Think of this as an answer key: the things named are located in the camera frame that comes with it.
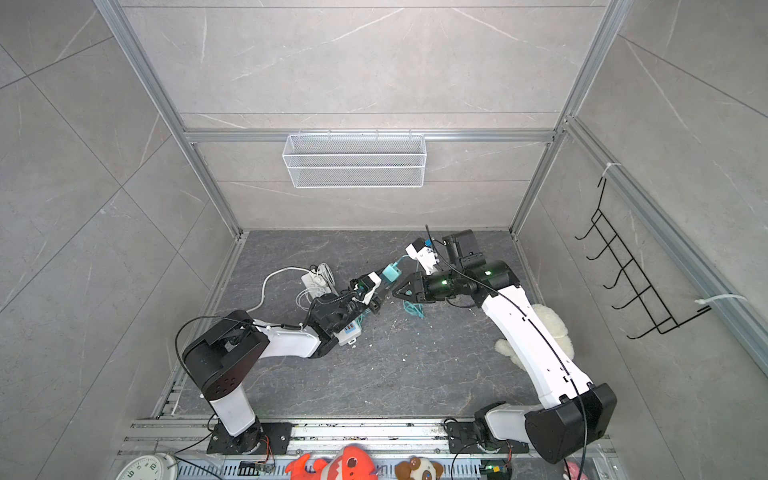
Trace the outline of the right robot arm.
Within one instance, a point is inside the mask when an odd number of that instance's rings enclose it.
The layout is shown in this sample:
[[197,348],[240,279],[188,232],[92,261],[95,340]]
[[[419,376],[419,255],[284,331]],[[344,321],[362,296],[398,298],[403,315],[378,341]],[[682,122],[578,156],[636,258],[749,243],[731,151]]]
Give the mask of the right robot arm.
[[400,278],[393,296],[420,304],[471,297],[504,334],[541,405],[524,412],[500,403],[479,412],[479,439],[528,443],[551,464],[584,452],[606,433],[617,406],[614,391],[606,383],[593,383],[568,357],[534,311],[509,265],[487,261],[472,231],[447,235],[442,243],[444,253],[430,237],[407,246],[407,255],[421,268]]

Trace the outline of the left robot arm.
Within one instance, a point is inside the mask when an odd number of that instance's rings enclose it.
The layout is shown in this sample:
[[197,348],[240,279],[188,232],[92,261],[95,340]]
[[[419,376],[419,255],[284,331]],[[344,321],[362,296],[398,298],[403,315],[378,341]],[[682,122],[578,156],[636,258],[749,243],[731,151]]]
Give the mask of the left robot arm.
[[366,312],[376,313],[381,293],[348,289],[312,300],[298,325],[267,324],[244,310],[217,316],[216,323],[191,341],[177,358],[224,429],[219,434],[239,451],[252,449],[261,432],[259,419],[242,383],[261,358],[321,358],[352,340],[348,331]]

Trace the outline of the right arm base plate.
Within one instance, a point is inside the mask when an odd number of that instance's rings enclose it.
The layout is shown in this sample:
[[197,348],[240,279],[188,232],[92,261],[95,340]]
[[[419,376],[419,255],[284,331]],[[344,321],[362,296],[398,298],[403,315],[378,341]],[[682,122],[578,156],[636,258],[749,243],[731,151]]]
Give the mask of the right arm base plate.
[[526,454],[529,445],[515,440],[495,440],[489,433],[479,433],[473,422],[447,418],[442,422],[452,454]]

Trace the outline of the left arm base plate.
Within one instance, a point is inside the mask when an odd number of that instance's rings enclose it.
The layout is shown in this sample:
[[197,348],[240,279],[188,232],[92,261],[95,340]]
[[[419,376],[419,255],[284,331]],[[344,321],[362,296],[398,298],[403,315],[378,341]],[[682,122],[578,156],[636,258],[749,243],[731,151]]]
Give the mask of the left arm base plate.
[[287,453],[293,424],[289,422],[256,422],[239,436],[231,436],[222,422],[215,425],[207,454],[276,455]]

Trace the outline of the white power strip colourful sockets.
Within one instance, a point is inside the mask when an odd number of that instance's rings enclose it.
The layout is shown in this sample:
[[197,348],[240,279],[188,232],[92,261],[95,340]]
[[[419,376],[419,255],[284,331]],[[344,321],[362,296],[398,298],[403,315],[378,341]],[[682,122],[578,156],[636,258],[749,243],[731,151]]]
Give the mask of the white power strip colourful sockets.
[[336,346],[354,344],[362,333],[360,317],[366,310],[367,306],[358,302],[356,292],[350,289],[313,299],[303,323],[320,341],[311,357],[320,358]]

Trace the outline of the teal charger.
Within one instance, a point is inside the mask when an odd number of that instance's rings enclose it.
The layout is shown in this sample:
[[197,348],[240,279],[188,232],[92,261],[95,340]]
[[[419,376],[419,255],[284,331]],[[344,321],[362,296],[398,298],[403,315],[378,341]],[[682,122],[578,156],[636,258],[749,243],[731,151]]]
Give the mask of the teal charger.
[[382,276],[391,283],[394,283],[402,275],[401,270],[396,263],[391,263],[382,270]]

